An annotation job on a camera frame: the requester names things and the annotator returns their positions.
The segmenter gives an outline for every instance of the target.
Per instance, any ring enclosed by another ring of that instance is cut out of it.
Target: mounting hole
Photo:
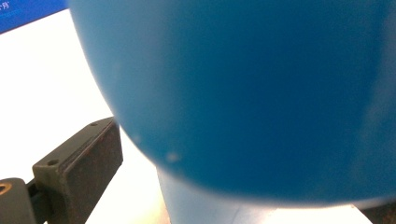
[[[11,187],[12,185],[10,183],[0,183],[0,195],[5,194]]]
[[[58,164],[58,162],[59,162],[59,160],[51,160],[51,161],[48,161],[48,162],[47,162],[47,165],[48,165],[48,166],[56,165],[56,164]]]

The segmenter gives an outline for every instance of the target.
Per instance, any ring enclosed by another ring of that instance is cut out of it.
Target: black plastic bracket
[[[121,164],[115,120],[91,123],[36,163],[27,185],[0,180],[0,223],[85,223]]]

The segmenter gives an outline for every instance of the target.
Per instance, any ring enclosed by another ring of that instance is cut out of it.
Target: blue object
[[[65,0],[0,0],[0,34],[66,8]]]
[[[70,2],[97,84],[165,172],[236,199],[396,197],[396,2]]]

